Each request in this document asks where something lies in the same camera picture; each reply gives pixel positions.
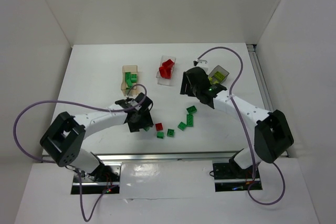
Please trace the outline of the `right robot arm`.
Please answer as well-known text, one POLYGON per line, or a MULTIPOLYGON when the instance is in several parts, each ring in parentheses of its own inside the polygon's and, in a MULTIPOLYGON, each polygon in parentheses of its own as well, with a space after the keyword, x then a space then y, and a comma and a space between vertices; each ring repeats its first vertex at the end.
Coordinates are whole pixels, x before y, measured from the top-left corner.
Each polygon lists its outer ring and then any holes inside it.
POLYGON ((279 110, 258 108, 232 94, 232 89, 212 84, 204 69, 194 67, 183 72, 180 94, 196 97, 202 104, 233 116, 246 134, 249 130, 254 134, 253 138, 247 135, 248 147, 230 158, 232 172, 257 169, 261 162, 273 163, 294 143, 285 115, 279 110))

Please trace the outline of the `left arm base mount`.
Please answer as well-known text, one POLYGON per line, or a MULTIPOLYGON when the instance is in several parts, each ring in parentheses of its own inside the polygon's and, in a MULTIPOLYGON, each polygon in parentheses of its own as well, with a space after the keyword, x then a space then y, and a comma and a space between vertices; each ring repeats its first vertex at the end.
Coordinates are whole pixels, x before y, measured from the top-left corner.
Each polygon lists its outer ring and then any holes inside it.
POLYGON ((104 165, 98 168, 97 171, 89 174, 83 170, 73 169, 74 176, 70 193, 72 195, 80 194, 80 183, 82 186, 83 195, 98 195, 103 192, 106 194, 119 194, 120 193, 120 164, 104 165))

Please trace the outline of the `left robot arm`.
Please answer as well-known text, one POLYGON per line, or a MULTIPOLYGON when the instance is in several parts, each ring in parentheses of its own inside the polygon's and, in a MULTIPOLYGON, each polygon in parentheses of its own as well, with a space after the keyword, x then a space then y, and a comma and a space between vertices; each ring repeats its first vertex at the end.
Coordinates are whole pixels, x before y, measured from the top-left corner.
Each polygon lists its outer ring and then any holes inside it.
POLYGON ((113 126, 127 124, 131 133, 152 127, 152 105, 150 98, 139 93, 136 98, 116 101, 103 111, 80 115, 62 112, 42 136, 40 145, 59 167, 72 166, 102 182, 114 173, 96 154, 82 148, 83 141, 113 126))

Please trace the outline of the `dark smoked plastic container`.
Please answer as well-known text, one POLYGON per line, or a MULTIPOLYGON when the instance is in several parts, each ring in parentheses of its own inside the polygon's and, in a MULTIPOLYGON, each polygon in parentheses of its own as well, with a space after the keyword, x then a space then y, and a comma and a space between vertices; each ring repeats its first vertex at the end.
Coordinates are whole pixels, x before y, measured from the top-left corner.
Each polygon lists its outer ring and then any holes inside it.
POLYGON ((208 79, 211 84, 222 84, 226 81, 228 75, 229 72, 226 69, 217 65, 208 75, 208 79))

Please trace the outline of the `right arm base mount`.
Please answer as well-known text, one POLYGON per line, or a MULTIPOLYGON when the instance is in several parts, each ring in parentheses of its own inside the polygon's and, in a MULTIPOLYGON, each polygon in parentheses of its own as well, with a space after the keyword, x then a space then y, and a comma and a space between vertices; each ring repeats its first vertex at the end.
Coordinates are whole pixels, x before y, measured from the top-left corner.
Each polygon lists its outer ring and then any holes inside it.
POLYGON ((259 171, 253 178, 253 168, 231 170, 230 163, 213 163, 213 169, 209 175, 214 179, 215 191, 247 191, 262 190, 259 171))

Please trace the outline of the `clear plastic container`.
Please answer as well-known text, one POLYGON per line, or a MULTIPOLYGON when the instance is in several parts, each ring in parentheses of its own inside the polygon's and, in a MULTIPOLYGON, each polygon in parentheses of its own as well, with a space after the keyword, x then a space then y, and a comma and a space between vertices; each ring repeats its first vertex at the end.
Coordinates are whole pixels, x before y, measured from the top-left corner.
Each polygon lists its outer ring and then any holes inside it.
POLYGON ((170 56, 162 56, 160 65, 156 74, 158 85, 171 86, 174 73, 176 58, 170 56))

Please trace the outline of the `wooden box container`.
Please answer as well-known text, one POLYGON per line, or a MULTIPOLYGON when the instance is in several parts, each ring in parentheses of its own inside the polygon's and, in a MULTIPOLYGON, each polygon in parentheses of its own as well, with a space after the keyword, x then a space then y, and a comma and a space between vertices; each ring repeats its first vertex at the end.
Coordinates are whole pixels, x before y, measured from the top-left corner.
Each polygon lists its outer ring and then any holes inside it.
POLYGON ((122 67, 121 92, 124 96, 135 96, 139 93, 138 87, 134 86, 137 84, 138 79, 139 75, 137 65, 127 65, 122 67))

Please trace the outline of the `yellow-green long lego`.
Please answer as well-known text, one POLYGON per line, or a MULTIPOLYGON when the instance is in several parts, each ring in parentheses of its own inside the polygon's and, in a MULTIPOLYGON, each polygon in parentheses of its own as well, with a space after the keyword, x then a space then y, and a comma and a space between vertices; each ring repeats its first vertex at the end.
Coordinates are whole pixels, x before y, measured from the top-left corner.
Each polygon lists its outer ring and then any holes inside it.
POLYGON ((219 71, 214 73, 214 77, 220 82, 224 81, 226 78, 226 76, 219 71))

